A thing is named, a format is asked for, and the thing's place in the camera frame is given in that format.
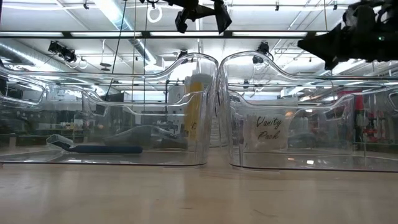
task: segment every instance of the ceiling duct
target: ceiling duct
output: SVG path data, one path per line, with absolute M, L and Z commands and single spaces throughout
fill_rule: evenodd
M 122 31 L 134 31 L 134 26 L 123 19 L 123 10 L 120 3 L 117 0 L 93 0 L 97 5 L 98 9 L 112 22 L 117 30 Z M 144 59 L 147 67 L 146 71 L 150 73 L 158 73 L 164 70 L 164 60 L 154 55 L 140 39 L 128 39 L 128 41 L 134 46 L 135 50 Z
M 4 64 L 27 65 L 30 70 L 46 72 L 75 72 L 59 61 L 52 59 L 31 47 L 28 47 L 16 40 L 0 40 L 0 55 L 8 58 Z
M 28 47 L 16 40 L 12 39 L 2 39 L 0 40 L 0 56 L 4 58 L 8 58 L 13 60 L 14 62 L 22 62 L 13 63 L 14 65 L 27 65 L 29 66 L 29 70 L 36 72 L 77 72 L 75 69 L 69 68 L 64 63 L 61 63 L 53 58 L 50 58 L 31 47 Z M 46 75 L 57 76 L 57 73 L 47 73 Z M 76 85 L 79 83 L 91 83 L 95 82 L 89 78 L 72 78 L 69 77 L 70 80 L 75 80 Z M 109 94 L 120 93 L 119 90 L 115 88 L 109 88 L 107 86 L 89 86 L 88 88 L 101 89 L 102 93 L 106 93 L 109 91 Z

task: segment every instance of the fluorescent light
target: fluorescent light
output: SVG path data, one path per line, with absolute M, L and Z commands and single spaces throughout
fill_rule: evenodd
M 167 37 L 167 36 L 181 36 L 181 37 L 195 37 L 195 36 L 219 36 L 217 31 L 214 32 L 185 32 L 184 34 L 180 32 L 151 32 L 151 36 L 154 37 Z
M 121 24 L 123 14 L 118 3 L 108 0 L 94 0 L 93 2 L 112 23 Z
M 63 37 L 61 32 L 0 32 L 5 37 Z
M 74 37 L 140 37 L 141 32 L 72 32 Z
M 307 32 L 233 32 L 235 37 L 305 37 Z

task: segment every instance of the plastic organizer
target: plastic organizer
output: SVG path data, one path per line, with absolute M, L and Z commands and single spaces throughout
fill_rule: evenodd
M 0 162 L 206 163 L 218 62 L 188 54 L 155 75 L 0 68 Z
M 234 77 L 249 78 L 236 83 Z M 217 84 L 229 162 L 398 171 L 397 84 L 397 77 L 366 74 L 291 75 L 257 52 L 231 55 L 220 64 Z

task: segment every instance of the wooden table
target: wooden table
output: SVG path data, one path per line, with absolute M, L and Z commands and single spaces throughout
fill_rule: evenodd
M 398 223 L 398 175 L 5 164 L 0 223 Z

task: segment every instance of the white ring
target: white ring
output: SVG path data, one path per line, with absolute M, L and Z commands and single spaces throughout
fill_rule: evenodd
M 86 62 L 86 65 L 85 66 L 81 66 L 80 64 L 81 64 L 81 62 Z M 87 62 L 87 60 L 83 60 L 83 59 L 80 59 L 80 61 L 79 61 L 79 68 L 80 69 L 86 69 L 87 68 L 87 66 L 88 66 L 88 62 Z
M 150 16 L 150 12 L 155 10 L 155 9 L 159 10 L 159 15 L 158 15 L 158 17 L 156 19 L 153 19 Z M 163 12 L 162 12 L 162 8 L 161 7 L 151 8 L 150 10 L 148 10 L 148 13 L 147 13 L 148 21 L 151 22 L 151 23 L 159 22 L 162 19 L 162 16 L 163 16 Z

